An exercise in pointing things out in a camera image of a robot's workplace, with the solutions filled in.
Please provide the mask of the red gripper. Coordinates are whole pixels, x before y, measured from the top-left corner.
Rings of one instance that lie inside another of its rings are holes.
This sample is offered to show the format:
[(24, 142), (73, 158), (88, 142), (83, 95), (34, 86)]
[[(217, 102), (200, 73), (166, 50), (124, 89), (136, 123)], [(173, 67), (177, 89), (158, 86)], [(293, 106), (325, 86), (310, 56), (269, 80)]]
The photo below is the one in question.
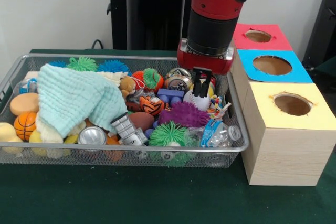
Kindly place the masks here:
[(193, 52), (187, 45), (187, 39), (182, 38), (177, 50), (178, 64), (185, 69), (193, 69), (195, 72), (192, 94), (195, 97), (207, 97), (212, 73), (225, 75), (231, 69), (234, 62), (235, 48), (229, 46), (227, 51), (220, 56), (199, 55)]

